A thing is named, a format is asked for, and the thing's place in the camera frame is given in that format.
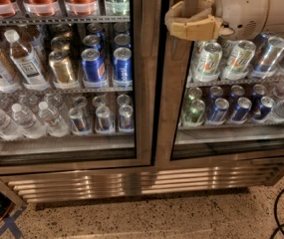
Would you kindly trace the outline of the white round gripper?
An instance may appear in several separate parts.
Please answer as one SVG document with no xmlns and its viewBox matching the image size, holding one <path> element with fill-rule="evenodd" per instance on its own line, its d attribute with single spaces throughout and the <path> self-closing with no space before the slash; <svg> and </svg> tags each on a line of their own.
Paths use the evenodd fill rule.
<svg viewBox="0 0 284 239">
<path fill-rule="evenodd" d="M 216 17 L 210 15 L 214 2 Z M 184 9 L 193 12 L 183 16 Z M 284 0 L 197 0 L 192 6 L 182 0 L 169 8 L 164 23 L 171 36 L 187 41 L 252 40 L 260 33 L 284 38 Z"/>
</svg>

